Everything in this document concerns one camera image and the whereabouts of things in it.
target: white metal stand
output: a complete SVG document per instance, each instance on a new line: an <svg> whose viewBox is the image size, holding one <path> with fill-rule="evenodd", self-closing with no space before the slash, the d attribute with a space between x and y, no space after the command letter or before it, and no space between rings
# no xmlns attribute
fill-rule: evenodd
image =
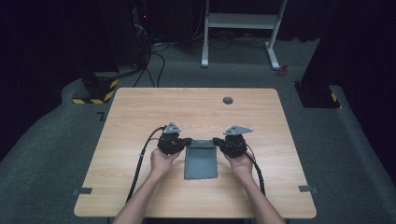
<svg viewBox="0 0 396 224"><path fill-rule="evenodd" d="M278 70L279 63L277 62L274 53L274 43L276 35L282 22L283 12L285 11L288 0L282 0L280 10L276 15L256 15L256 14L229 14L229 13L209 13L209 1L206 0L205 10L205 33L204 45L202 50L202 67L209 66L209 47L208 47L208 32L209 27L221 28L246 28L246 29L263 29L273 30L270 42L265 42L265 49L271 61L274 70Z"/></svg>

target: folded cloth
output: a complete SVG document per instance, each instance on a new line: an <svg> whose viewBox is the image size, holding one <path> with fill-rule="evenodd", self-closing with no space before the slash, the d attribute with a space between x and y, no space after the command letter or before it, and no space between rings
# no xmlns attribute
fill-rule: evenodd
<svg viewBox="0 0 396 224"><path fill-rule="evenodd" d="M212 140L192 140L186 149L185 179L218 177L216 146Z"/></svg>

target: person's left hand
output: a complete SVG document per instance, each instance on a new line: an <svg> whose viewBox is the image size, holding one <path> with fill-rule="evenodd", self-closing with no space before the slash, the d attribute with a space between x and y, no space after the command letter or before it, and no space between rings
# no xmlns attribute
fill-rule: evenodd
<svg viewBox="0 0 396 224"><path fill-rule="evenodd" d="M151 152L151 174L162 178L172 167L173 161L180 155L180 152L173 155L166 155L156 148Z"/></svg>

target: forearm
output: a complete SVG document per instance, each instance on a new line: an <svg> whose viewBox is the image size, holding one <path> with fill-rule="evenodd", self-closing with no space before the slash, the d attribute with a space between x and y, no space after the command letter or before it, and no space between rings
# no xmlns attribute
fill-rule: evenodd
<svg viewBox="0 0 396 224"><path fill-rule="evenodd" d="M160 180L160 177L150 174L143 185L120 210L113 224L142 223L149 201Z"/></svg>
<svg viewBox="0 0 396 224"><path fill-rule="evenodd" d="M265 195L262 194L253 178L248 177L240 179L240 181L250 200L250 204L253 208L257 223L285 223L285 220L282 218L282 216L276 211Z"/></svg>

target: table top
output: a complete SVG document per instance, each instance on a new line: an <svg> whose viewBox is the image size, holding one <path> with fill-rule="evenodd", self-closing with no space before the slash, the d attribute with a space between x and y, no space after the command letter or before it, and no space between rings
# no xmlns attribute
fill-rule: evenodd
<svg viewBox="0 0 396 224"><path fill-rule="evenodd" d="M224 104L224 97L232 97L233 103ZM224 138L233 125L253 129L244 138L262 170L268 200L283 218L316 215L310 192L299 191L307 183L277 92L225 88L118 89L82 186L92 192L79 194L75 214L116 216L125 205L143 145L170 121L182 130L181 138L195 140ZM149 154L157 143L148 144L135 190L149 175ZM183 150L155 190L146 217L254 217L219 148L217 159L218 178L186 180ZM258 184L255 170L253 176Z"/></svg>

